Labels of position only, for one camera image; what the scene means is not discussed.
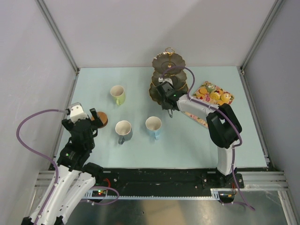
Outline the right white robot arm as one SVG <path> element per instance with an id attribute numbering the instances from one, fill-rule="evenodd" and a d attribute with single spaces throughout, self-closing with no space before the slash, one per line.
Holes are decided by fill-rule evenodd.
<path id="1" fill-rule="evenodd" d="M 159 79 L 156 87 L 163 110 L 173 117 L 173 111 L 190 113 L 205 120 L 212 142 L 217 146 L 217 184 L 222 188 L 237 183 L 235 172 L 235 148 L 242 145 L 241 124 L 229 104 L 221 106 L 209 104 L 191 97 L 188 92 L 176 90 L 173 85 Z"/>

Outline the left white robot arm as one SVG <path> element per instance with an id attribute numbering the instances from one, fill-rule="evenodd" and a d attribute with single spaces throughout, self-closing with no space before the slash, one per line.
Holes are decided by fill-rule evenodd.
<path id="1" fill-rule="evenodd" d="M 33 213 L 24 217 L 23 225 L 64 225 L 68 217 L 91 187 L 99 187 L 104 182 L 102 167 L 86 163 L 95 148 L 94 138 L 103 122 L 96 110 L 90 110 L 90 119 L 80 103 L 67 110 L 68 119 L 62 125 L 71 134 L 61 150 L 57 162 L 52 161 L 55 174 L 42 200 Z"/>

